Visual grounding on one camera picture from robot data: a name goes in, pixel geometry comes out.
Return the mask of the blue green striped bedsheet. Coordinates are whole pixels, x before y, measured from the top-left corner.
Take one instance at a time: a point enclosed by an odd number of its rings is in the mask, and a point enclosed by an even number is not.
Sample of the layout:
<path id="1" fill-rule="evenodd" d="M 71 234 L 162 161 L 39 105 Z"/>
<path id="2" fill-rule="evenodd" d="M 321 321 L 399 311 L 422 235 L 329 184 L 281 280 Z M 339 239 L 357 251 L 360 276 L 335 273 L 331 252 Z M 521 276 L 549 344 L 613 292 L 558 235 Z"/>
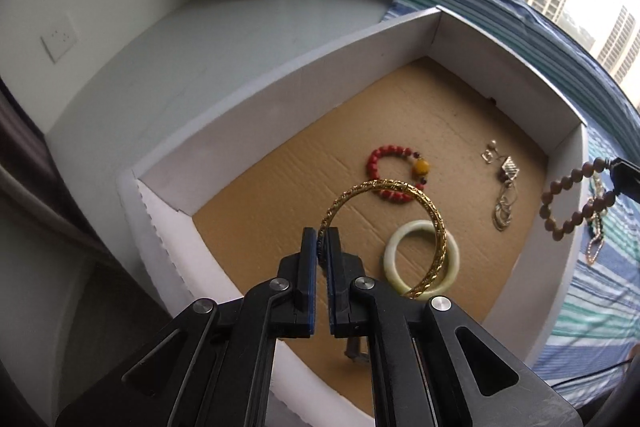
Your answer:
<path id="1" fill-rule="evenodd" d="M 622 89 L 579 44 L 523 0 L 393 0 L 386 16 L 444 8 L 509 48 L 560 91 L 579 115 L 550 153 L 549 178 L 587 160 L 639 160 L 639 114 Z M 639 346 L 639 205 L 617 196 L 603 218 L 604 245 L 586 258 L 589 230 L 555 244 L 541 228 L 536 239 L 564 255 L 544 321 L 528 361 L 575 407 L 603 402 L 622 383 Z"/>

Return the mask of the pale green jade bangle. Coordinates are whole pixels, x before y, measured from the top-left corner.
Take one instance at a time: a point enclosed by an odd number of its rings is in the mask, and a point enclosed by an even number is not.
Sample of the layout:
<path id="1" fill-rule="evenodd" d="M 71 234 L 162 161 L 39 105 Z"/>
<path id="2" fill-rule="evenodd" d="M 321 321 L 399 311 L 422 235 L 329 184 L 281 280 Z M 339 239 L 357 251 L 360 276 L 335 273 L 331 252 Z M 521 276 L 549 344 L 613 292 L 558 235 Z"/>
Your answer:
<path id="1" fill-rule="evenodd" d="M 446 232 L 446 256 L 436 277 L 425 288 L 413 289 L 422 279 L 420 269 L 430 272 L 433 262 L 435 229 L 431 221 L 414 220 L 401 225 L 388 240 L 383 254 L 386 281 L 401 296 L 426 300 L 445 294 L 457 280 L 461 254 L 454 236 Z"/>

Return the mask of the dark wristwatch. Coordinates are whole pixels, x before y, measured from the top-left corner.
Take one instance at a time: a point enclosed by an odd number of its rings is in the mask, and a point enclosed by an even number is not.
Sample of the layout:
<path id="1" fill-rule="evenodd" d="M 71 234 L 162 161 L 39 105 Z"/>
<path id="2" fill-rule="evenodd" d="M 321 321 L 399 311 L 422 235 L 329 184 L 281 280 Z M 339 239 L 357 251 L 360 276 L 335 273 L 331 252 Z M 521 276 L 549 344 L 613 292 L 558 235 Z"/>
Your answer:
<path id="1" fill-rule="evenodd" d="M 346 348 L 344 355 L 349 358 L 350 361 L 358 364 L 369 364 L 370 357 L 367 352 L 364 352 L 361 347 L 361 337 L 349 337 L 346 340 Z"/>

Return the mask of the white wall socket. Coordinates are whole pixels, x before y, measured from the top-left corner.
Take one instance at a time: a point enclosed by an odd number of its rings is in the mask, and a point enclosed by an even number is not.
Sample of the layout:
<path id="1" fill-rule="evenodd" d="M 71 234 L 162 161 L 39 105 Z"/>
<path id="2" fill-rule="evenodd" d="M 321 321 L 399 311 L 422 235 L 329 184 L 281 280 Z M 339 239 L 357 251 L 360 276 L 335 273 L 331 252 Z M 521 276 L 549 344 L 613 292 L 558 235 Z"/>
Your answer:
<path id="1" fill-rule="evenodd" d="M 67 14 L 64 14 L 43 31 L 40 40 L 50 60 L 53 64 L 56 64 L 78 43 L 78 35 L 72 19 Z"/>

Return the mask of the white cardboard box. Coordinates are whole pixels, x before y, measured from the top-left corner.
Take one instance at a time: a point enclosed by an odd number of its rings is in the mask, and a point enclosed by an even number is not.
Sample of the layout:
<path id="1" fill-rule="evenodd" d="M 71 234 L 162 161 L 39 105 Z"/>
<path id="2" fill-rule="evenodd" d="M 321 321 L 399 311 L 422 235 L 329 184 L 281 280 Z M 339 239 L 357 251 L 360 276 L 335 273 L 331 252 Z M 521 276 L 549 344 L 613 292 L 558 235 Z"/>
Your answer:
<path id="1" fill-rule="evenodd" d="M 375 148 L 420 150 L 461 249 L 450 296 L 528 364 L 564 255 L 536 239 L 552 148 L 579 115 L 521 57 L 443 8 L 363 29 L 247 83 L 118 180 L 171 314 L 238 298 L 295 251 Z M 500 157 L 480 157 L 496 140 Z"/>

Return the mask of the red bead bracelet amber bead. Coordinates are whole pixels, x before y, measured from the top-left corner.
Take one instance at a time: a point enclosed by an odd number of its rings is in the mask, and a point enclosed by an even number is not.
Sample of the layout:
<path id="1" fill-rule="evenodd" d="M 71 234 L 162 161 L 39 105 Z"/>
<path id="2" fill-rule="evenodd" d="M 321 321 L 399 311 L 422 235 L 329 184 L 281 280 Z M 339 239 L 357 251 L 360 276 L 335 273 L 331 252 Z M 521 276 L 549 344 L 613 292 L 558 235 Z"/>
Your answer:
<path id="1" fill-rule="evenodd" d="M 382 145 L 370 153 L 366 162 L 368 180 L 393 178 L 399 174 L 402 181 L 423 191 L 427 186 L 431 165 L 417 150 L 408 146 Z"/>

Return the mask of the gold bangle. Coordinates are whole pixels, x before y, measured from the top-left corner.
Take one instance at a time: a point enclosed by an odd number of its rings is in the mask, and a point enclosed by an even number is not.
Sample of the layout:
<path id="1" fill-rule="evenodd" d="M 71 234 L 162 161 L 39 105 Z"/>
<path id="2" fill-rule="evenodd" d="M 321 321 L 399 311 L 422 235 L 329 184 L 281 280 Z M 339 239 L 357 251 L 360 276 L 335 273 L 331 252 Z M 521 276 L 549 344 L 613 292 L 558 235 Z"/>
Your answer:
<path id="1" fill-rule="evenodd" d="M 328 246 L 326 246 L 326 236 L 328 235 L 329 227 L 340 210 L 349 199 L 356 197 L 362 193 L 367 192 L 381 192 L 382 190 L 390 190 L 392 192 L 399 192 L 402 195 L 411 195 L 413 199 L 426 211 L 430 220 L 427 221 L 429 225 L 433 225 L 435 233 L 435 252 L 433 262 L 430 269 L 426 272 L 423 279 L 420 280 L 416 286 L 411 287 L 408 291 L 401 291 L 401 295 L 418 300 L 425 297 L 427 291 L 431 288 L 434 280 L 445 263 L 447 254 L 447 236 L 446 227 L 442 215 L 437 207 L 433 204 L 420 188 L 415 187 L 404 181 L 392 180 L 392 179 L 375 179 L 363 181 L 347 191 L 343 192 L 337 199 L 332 202 L 326 215 L 320 223 L 317 239 L 317 254 L 321 268 L 324 271 L 328 271 Z"/>

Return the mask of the pearl earrings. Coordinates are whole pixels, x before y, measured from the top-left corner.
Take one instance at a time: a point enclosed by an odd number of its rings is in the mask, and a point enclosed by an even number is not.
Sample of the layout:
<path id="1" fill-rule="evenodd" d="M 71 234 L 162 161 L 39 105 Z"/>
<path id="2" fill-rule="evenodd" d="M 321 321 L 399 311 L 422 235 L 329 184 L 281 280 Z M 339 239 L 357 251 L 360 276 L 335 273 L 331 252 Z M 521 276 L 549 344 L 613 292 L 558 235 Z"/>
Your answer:
<path id="1" fill-rule="evenodd" d="M 498 159 L 500 157 L 500 154 L 498 151 L 497 141 L 489 141 L 484 152 L 480 154 L 480 157 L 486 162 L 487 165 Z"/>

